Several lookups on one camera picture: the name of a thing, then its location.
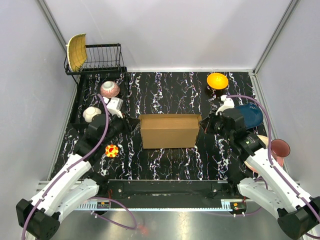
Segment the brown cardboard box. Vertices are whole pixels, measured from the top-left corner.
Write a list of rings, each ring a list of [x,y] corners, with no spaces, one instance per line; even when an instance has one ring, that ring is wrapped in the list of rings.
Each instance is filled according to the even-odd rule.
[[[200,131],[199,114],[142,114],[140,134],[144,149],[193,148]]]

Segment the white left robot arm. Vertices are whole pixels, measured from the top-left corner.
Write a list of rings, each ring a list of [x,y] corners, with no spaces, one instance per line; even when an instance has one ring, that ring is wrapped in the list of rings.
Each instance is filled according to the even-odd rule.
[[[84,127],[83,136],[61,170],[30,200],[23,198],[17,203],[21,239],[30,234],[37,240],[50,240],[65,217],[83,202],[109,201],[113,197],[108,178],[90,170],[102,155],[108,154],[107,142],[120,133],[130,132],[128,117],[101,113]]]

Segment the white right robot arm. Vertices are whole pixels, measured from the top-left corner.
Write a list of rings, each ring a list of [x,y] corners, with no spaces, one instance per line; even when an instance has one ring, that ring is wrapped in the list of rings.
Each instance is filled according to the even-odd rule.
[[[268,146],[245,123],[237,108],[211,113],[205,120],[207,133],[228,141],[238,160],[249,164],[271,188],[255,183],[246,173],[236,168],[227,171],[228,195],[241,195],[253,200],[273,215],[282,231],[298,240],[320,223],[320,198],[303,190],[273,159]]]

